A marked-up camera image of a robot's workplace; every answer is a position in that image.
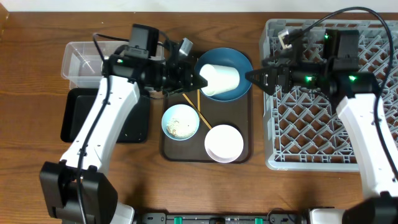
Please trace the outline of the white cup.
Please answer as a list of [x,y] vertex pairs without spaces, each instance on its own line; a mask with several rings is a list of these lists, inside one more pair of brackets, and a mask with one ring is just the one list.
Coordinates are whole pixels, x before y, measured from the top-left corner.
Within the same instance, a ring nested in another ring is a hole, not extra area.
[[214,96],[234,90],[240,82],[239,72],[233,67],[205,64],[200,76],[207,81],[207,86],[201,90],[206,96]]

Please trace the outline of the blue plate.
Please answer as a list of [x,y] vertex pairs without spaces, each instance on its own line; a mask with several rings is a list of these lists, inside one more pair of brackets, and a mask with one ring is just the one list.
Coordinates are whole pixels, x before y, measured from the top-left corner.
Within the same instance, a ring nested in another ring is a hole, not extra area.
[[211,49],[199,56],[195,71],[198,73],[205,64],[233,67],[239,72],[239,85],[235,89],[207,98],[220,102],[234,101],[251,89],[252,84],[246,80],[245,74],[252,71],[253,67],[250,60],[240,51],[227,47]]

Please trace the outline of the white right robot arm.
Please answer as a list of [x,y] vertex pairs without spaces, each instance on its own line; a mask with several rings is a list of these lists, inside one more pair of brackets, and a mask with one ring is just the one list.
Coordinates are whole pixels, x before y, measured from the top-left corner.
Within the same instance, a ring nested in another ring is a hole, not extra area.
[[268,95],[277,86],[317,89],[336,111],[348,133],[361,176],[364,201],[347,209],[309,208],[297,223],[397,223],[397,147],[385,118],[376,77],[359,71],[357,30],[327,29],[324,62],[301,59],[297,30],[279,33],[283,51],[262,61],[245,78]]

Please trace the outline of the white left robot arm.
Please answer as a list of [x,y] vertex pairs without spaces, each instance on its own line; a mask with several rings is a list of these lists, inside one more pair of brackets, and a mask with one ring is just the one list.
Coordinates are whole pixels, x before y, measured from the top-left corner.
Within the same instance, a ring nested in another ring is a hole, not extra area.
[[182,60],[170,64],[112,54],[103,61],[95,102],[77,137],[58,163],[45,162],[39,174],[48,213],[65,223],[132,223],[134,209],[118,200],[107,178],[121,129],[145,88],[170,94],[208,82]]

